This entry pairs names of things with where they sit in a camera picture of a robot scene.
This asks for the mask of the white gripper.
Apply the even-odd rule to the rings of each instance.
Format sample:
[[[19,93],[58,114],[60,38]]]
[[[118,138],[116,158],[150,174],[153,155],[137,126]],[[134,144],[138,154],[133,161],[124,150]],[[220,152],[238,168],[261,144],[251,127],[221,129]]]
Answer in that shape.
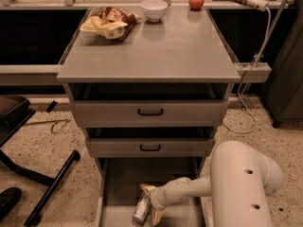
[[[165,185],[156,187],[147,183],[140,185],[145,193],[150,193],[151,198],[151,224],[156,226],[160,223],[164,214],[164,209],[175,203],[180,203],[189,198],[188,185],[191,179],[182,177],[167,182]]]

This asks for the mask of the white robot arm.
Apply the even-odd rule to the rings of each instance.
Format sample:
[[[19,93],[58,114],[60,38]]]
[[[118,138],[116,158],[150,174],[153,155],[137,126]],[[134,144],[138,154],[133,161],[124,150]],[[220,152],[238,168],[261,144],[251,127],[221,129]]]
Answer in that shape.
[[[212,199],[214,227],[274,227],[266,197],[282,186],[283,173],[269,156],[239,141],[216,146],[210,174],[191,180],[182,177],[162,186],[143,183],[152,206],[152,223],[164,209],[190,197]]]

